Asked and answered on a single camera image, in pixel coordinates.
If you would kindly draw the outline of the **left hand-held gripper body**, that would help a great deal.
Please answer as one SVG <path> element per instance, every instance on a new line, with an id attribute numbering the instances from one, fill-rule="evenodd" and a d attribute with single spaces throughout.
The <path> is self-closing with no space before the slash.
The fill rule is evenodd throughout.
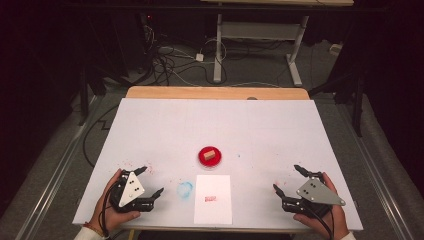
<path id="1" fill-rule="evenodd" d="M 111 188 L 109 202 L 119 213 L 150 212 L 154 208 L 154 201 L 149 200 L 149 197 L 142 198 L 145 189 L 138 179 L 139 175 L 136 176 L 133 171 L 121 172 L 121 176 Z"/>

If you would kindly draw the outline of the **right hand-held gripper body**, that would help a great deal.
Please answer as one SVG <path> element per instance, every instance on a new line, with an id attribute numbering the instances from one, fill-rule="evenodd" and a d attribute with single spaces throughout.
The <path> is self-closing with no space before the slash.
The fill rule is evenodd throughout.
<path id="1" fill-rule="evenodd" d="M 296 191 L 299 199 L 287 197 L 281 192 L 284 211 L 318 219 L 329 213 L 334 205 L 346 205 L 342 198 L 325 185 L 321 172 L 301 171 L 301 174 L 308 180 Z"/>

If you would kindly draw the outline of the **red ink dish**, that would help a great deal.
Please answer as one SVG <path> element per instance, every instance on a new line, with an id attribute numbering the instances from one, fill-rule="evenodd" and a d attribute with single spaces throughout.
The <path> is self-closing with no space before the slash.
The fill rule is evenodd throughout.
<path id="1" fill-rule="evenodd" d="M 222 159 L 221 151 L 214 146 L 203 147 L 198 153 L 200 164 L 207 168 L 213 168 L 220 164 Z"/>

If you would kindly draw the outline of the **person's left hand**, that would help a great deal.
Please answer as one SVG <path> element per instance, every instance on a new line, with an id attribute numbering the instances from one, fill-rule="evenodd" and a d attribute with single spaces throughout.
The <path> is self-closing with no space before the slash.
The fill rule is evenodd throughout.
<path id="1" fill-rule="evenodd" d="M 138 211 L 118 213 L 110 206 L 109 200 L 106 198 L 108 190 L 121 176 L 121 172 L 122 170 L 118 169 L 108 181 L 96 203 L 93 215 L 88 221 L 88 227 L 96 233 L 100 233 L 102 236 L 105 236 L 104 229 L 111 232 L 121 224 L 134 220 L 141 215 Z"/>

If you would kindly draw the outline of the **person's right hand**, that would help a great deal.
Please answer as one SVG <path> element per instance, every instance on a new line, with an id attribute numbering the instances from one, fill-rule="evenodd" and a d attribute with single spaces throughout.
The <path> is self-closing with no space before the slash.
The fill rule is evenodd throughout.
<path id="1" fill-rule="evenodd" d="M 327 225 L 330 232 L 327 231 L 318 219 L 312 219 L 302 214 L 295 214 L 293 219 L 313 229 L 326 240 L 342 240 L 350 233 L 344 210 L 339 205 L 334 205 L 332 211 L 322 218 L 322 221 Z"/>

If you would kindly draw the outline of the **white paper sheet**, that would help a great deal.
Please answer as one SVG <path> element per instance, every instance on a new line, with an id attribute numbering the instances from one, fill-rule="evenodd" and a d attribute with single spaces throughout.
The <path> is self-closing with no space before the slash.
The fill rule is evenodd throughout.
<path id="1" fill-rule="evenodd" d="M 229 175 L 198 175 L 195 190 L 195 224 L 232 224 L 231 178 Z"/>

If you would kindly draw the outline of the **black metal stand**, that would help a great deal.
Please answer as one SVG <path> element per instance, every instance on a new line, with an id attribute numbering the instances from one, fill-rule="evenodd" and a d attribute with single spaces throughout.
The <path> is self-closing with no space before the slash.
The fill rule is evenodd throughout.
<path id="1" fill-rule="evenodd" d="M 308 90 L 310 97 L 321 92 L 333 92 L 336 104 L 352 105 L 351 124 L 358 137 L 362 136 L 361 116 L 364 93 L 363 69 L 359 66 L 336 77 L 329 77 L 326 83 Z"/>
<path id="2" fill-rule="evenodd" d="M 89 116 L 90 101 L 93 96 L 104 96 L 106 87 L 101 69 L 97 66 L 83 65 L 79 73 L 80 121 L 82 126 Z"/>

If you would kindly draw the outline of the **black computer tower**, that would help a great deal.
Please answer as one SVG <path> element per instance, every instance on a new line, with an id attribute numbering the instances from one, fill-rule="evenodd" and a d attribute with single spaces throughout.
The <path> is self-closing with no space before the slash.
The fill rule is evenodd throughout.
<path id="1" fill-rule="evenodd" d="M 143 45 L 142 68 L 145 70 L 150 70 L 155 54 L 154 31 L 149 26 L 149 20 L 146 14 L 140 14 L 138 16 L 138 23 Z"/>

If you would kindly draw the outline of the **white metal frame desk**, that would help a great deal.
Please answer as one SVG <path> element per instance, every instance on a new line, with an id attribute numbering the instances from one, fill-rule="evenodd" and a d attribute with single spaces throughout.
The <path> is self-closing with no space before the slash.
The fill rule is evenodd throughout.
<path id="1" fill-rule="evenodd" d="M 258 10 L 260 7 L 313 7 L 335 8 L 351 7 L 353 0 L 202 0 L 212 3 L 213 7 L 253 7 Z M 235 21 L 224 20 L 223 14 L 217 14 L 216 22 L 216 50 L 214 57 L 213 82 L 222 83 L 224 77 L 223 60 L 225 59 L 227 49 L 223 39 L 253 39 L 253 40 L 277 40 L 293 41 L 293 50 L 285 56 L 291 79 L 295 87 L 303 85 L 300 78 L 296 58 L 307 28 L 309 14 L 303 14 L 296 23 L 260 23 L 258 20 Z"/>

